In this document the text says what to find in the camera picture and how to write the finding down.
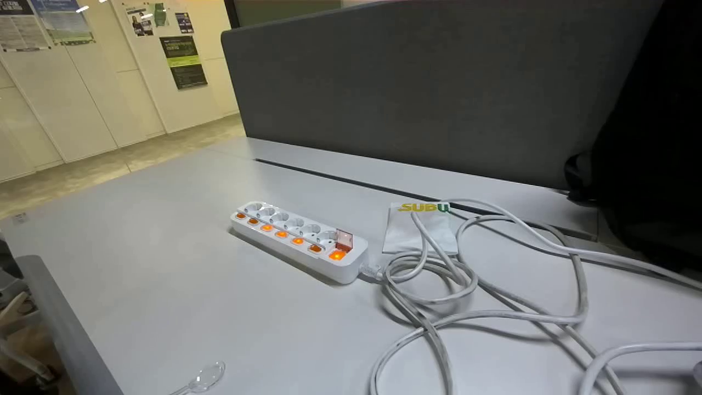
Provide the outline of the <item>white multi-socket power strip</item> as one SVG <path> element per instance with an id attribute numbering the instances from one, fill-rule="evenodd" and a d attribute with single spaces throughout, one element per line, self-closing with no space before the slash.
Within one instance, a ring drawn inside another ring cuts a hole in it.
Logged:
<path id="1" fill-rule="evenodd" d="M 365 238 L 271 203 L 239 206 L 231 234 L 337 286 L 354 284 L 368 264 Z"/>

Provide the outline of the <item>clear plastic spoon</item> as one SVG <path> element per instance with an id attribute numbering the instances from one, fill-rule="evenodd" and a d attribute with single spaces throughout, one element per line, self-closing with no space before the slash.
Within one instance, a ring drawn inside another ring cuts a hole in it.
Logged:
<path id="1" fill-rule="evenodd" d="M 224 363 L 214 363 L 199 370 L 186 384 L 176 388 L 171 395 L 206 395 L 227 374 Z"/>

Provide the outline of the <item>dark green wall poster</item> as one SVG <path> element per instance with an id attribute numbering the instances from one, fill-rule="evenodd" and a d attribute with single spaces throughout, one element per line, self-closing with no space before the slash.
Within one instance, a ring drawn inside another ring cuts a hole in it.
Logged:
<path id="1" fill-rule="evenodd" d="M 205 67 L 192 35 L 163 37 L 161 46 L 177 91 L 206 87 Z"/>

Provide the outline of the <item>clear plastic bag with label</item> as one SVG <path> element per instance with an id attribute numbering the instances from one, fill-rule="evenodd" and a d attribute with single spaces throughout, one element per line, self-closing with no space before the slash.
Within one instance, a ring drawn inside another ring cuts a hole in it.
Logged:
<path id="1" fill-rule="evenodd" d="M 450 204 L 447 203 L 392 203 L 389 206 L 386 234 L 382 250 L 386 256 L 400 256 L 409 250 L 424 250 L 431 246 L 425 239 L 431 236 L 434 245 L 447 253 L 457 256 L 457 238 L 450 229 Z"/>

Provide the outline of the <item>white wall poster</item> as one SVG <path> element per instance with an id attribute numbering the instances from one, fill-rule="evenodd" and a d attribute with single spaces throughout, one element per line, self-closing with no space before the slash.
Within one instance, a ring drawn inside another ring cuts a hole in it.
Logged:
<path id="1" fill-rule="evenodd" d="M 80 0 L 0 0 L 0 51 L 44 51 L 93 45 L 95 34 Z"/>

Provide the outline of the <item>grey desk divider panel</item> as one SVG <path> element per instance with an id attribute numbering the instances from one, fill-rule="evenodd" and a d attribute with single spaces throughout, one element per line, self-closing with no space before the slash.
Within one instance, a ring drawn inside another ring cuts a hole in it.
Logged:
<path id="1" fill-rule="evenodd" d="M 222 35 L 245 134 L 562 190 L 665 0 L 390 0 Z"/>

